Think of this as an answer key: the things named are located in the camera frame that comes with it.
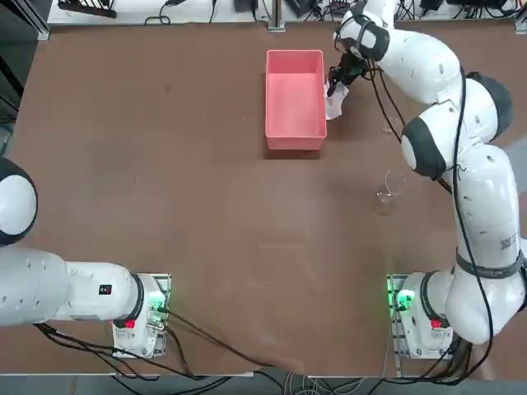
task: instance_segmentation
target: brown table surface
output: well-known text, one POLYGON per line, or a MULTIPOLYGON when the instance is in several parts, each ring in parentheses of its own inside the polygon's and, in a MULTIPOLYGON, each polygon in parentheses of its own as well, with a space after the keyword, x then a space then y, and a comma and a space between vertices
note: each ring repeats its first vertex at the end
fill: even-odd
MULTIPOLYGON (((510 21, 404 27, 444 40, 465 70, 498 77, 519 110, 497 144, 522 135, 527 41, 510 21)), ((352 85, 344 116, 328 123, 318 159, 266 153, 266 51, 322 49, 327 69, 339 60, 332 29, 310 23, 290 24, 285 34, 262 25, 54 30, 38 45, 11 150, 39 191, 39 217, 23 244, 67 260, 170 272, 172 309, 285 369, 379 375, 389 325, 385 274, 450 267, 454 213, 450 197, 413 174, 381 131, 367 81, 352 85), (393 212, 379 216, 375 187, 388 170, 402 171, 407 181, 393 212)), ((407 119, 419 113, 420 105, 390 87, 407 119)), ((58 326, 111 342, 108 323, 58 326)), ((497 336, 481 369, 485 379, 527 378, 526 328, 523 313, 497 336)), ((196 372, 255 368, 178 333, 196 372)), ((109 371, 31 326, 2 328, 0 338, 3 373, 109 371)), ((159 361, 180 366, 173 344, 168 354, 159 361)), ((428 364, 405 362, 403 372, 418 374, 428 364)), ((388 365, 393 376, 391 352, 388 365)))

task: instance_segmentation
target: green indicator light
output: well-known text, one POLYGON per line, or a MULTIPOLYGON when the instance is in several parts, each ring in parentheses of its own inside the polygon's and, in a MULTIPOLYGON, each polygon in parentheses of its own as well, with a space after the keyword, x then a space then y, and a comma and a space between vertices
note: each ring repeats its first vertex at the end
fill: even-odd
POLYGON ((397 304, 399 305, 399 310, 404 311, 412 308, 412 300, 415 296, 412 290, 401 290, 397 294, 397 304))

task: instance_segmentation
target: white robotic arm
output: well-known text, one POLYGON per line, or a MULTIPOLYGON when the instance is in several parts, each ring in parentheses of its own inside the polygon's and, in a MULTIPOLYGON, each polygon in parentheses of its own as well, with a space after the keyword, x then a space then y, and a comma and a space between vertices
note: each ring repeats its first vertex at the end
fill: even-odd
POLYGON ((162 354, 167 275, 134 274, 113 263, 64 262, 14 247, 35 223, 35 184, 0 157, 0 326, 46 321, 112 321, 114 346, 142 357, 162 354))
MULTIPOLYGON (((334 38, 356 57, 375 60, 408 96, 431 105, 404 128, 403 155, 420 175, 442 177, 451 185, 464 72, 438 39, 395 29, 394 8, 392 0, 357 3, 334 38)), ((525 302, 514 174, 506 154, 488 145, 511 123, 512 103, 504 86, 479 73, 467 76, 465 92, 459 205, 498 334, 525 302)), ((438 358, 450 345, 453 331, 475 344, 489 337, 487 311, 457 215, 456 223, 454 268, 413 273, 403 286, 407 299, 402 301, 401 318, 412 357, 438 358)))

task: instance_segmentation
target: clear plastic cup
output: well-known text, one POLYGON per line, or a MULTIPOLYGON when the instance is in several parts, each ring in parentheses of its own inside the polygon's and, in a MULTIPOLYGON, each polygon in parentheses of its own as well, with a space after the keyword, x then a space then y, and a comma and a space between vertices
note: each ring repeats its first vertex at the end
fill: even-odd
POLYGON ((390 170, 385 180, 375 189, 378 212, 387 216, 393 210, 397 199, 403 194, 405 178, 398 170, 390 170))

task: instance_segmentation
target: pink plastic bin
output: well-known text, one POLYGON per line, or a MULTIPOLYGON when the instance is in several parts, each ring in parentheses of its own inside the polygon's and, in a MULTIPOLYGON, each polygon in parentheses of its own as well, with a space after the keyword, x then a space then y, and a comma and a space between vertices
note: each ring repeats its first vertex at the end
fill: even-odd
POLYGON ((322 51, 268 51, 265 95, 270 150, 322 147, 326 137, 322 51))

